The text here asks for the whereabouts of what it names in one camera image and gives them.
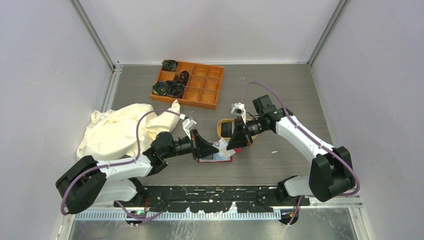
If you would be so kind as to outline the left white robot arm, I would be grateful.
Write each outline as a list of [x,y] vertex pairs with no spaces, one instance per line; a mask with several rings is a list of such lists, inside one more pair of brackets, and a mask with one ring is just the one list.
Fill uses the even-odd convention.
[[168,158],[189,154],[199,160],[218,152],[217,147],[193,129],[177,140],[170,132],[160,132],[150,147],[134,158],[97,161],[91,155],[84,156],[55,183],[62,197],[60,211],[64,216],[75,215],[93,204],[110,201],[141,206],[146,193],[138,177],[158,174],[167,167]]

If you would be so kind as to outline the red card holder wallet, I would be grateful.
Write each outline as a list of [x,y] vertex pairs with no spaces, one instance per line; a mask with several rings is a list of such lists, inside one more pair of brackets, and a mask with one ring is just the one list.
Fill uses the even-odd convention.
[[225,148],[220,148],[218,153],[207,156],[205,158],[200,158],[197,160],[198,163],[221,163],[221,162],[232,162],[233,155],[241,152],[241,148],[236,148],[233,150],[226,150]]

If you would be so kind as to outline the white credit card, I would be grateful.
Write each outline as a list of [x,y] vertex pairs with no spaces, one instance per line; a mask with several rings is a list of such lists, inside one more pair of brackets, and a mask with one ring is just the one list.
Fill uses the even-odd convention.
[[224,159],[229,159],[231,158],[234,154],[236,154],[236,151],[234,149],[227,149],[228,146],[228,142],[224,139],[221,138],[219,140],[219,155]]

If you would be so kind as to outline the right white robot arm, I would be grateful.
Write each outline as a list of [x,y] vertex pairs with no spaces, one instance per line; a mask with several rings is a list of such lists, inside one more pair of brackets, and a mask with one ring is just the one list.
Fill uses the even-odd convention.
[[278,182],[276,194],[281,204],[291,205],[300,196],[313,196],[326,202],[357,192],[357,176],[345,147],[334,147],[318,138],[287,108],[277,108],[268,95],[254,99],[253,105],[258,115],[252,120],[246,119],[243,103],[231,105],[231,112],[238,116],[227,150],[250,147],[254,136],[272,131],[291,143],[310,165],[308,175],[295,175]]

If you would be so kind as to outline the tan oval tray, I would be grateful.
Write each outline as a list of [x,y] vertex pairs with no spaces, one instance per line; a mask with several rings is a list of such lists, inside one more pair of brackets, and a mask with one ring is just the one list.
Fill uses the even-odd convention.
[[222,119],[217,124],[217,133],[220,139],[224,139],[231,145],[248,145],[262,130],[261,123],[257,119],[244,119],[239,116],[234,119]]

